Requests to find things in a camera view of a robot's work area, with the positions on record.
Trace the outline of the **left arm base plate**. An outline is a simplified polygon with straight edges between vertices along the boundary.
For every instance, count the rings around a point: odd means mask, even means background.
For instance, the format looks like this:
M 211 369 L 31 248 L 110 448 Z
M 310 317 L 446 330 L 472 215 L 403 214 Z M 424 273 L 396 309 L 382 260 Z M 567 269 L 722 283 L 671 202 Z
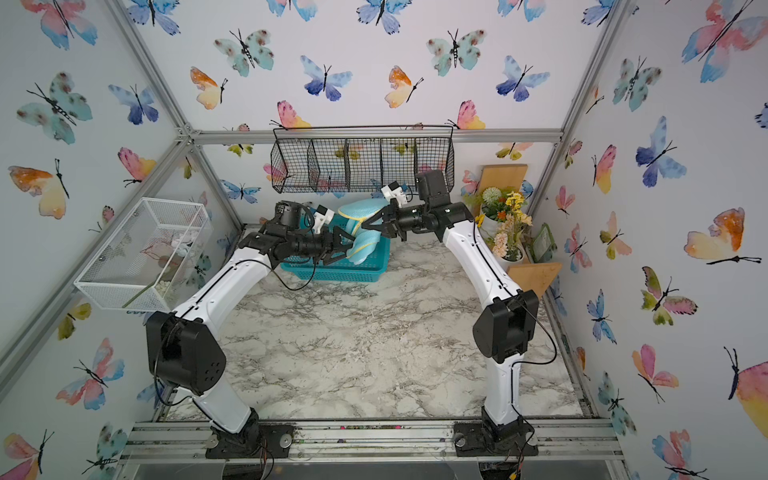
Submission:
M 249 424 L 240 433 L 211 427 L 216 445 L 205 451 L 206 459 L 285 459 L 289 457 L 295 427 L 290 424 Z

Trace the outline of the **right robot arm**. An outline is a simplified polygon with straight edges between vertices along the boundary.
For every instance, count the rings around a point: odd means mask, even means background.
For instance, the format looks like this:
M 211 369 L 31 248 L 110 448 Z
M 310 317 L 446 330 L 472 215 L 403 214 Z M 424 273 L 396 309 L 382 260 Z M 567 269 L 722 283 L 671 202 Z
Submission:
M 433 233 L 459 262 L 482 307 L 472 334 L 487 359 L 483 413 L 493 425 L 507 426 L 520 417 L 520 370 L 537 325 L 538 296 L 522 290 L 493 259 L 472 212 L 451 200 L 441 171 L 419 173 L 416 188 L 421 202 L 408 207 L 398 183 L 383 186 L 386 205 L 362 227 L 401 240 L 409 233 Z

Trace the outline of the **teal mesh laundry bag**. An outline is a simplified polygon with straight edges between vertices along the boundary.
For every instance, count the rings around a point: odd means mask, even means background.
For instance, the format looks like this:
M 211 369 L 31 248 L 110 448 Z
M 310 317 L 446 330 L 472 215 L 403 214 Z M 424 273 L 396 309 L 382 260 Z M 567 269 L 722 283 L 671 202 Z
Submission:
M 388 205 L 389 202 L 383 198 L 364 199 L 342 205 L 337 211 L 347 221 L 344 229 L 356 238 L 347 251 L 347 260 L 352 264 L 363 263 L 376 250 L 381 239 L 366 235 L 361 227 L 362 222 Z

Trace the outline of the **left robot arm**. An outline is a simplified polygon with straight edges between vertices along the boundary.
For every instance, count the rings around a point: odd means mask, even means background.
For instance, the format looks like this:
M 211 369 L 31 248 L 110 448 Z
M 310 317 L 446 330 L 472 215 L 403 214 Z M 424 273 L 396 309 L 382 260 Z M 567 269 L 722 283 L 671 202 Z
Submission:
M 227 358 L 220 331 L 244 296 L 285 260 L 332 264 L 353 246 L 354 237 L 331 227 L 333 213 L 281 201 L 274 217 L 237 244 L 230 260 L 187 301 L 171 312 L 157 311 L 145 324 L 149 371 L 155 384 L 189 398 L 219 430 L 240 434 L 257 415 L 224 378 Z

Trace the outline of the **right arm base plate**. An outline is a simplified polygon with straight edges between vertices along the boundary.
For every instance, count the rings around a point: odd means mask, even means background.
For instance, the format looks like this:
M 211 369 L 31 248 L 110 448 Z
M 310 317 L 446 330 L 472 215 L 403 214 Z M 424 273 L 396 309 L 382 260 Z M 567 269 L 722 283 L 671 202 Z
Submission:
M 534 433 L 531 425 L 520 420 L 501 426 L 485 421 L 453 425 L 454 448 L 459 457 L 501 456 L 512 459 L 538 456 Z

